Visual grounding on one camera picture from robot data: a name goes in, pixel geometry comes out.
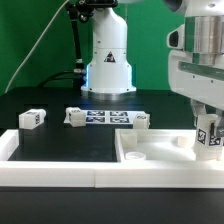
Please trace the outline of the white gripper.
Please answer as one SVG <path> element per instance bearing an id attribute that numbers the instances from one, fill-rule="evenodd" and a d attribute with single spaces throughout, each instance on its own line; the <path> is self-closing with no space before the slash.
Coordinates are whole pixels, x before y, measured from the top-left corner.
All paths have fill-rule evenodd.
<path id="1" fill-rule="evenodd" d="M 194 123 L 206 114 L 204 104 L 223 110 L 215 121 L 215 135 L 224 137 L 224 55 L 217 56 L 213 66 L 203 66 L 193 64 L 191 54 L 171 51 L 168 80 L 173 92 L 197 100 L 191 102 Z"/>

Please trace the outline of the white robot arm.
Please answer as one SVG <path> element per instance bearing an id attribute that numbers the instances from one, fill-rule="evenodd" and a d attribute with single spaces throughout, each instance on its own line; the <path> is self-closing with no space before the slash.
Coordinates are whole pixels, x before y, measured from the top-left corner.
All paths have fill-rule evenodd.
<path id="1" fill-rule="evenodd" d="M 93 10 L 93 58 L 82 91 L 101 99 L 134 92 L 127 63 L 127 24 L 112 4 L 125 0 L 86 0 Z M 217 109 L 209 127 L 224 137 L 224 0 L 162 0 L 184 23 L 167 35 L 168 80 L 172 91 L 191 99 L 195 117 L 207 105 Z"/>

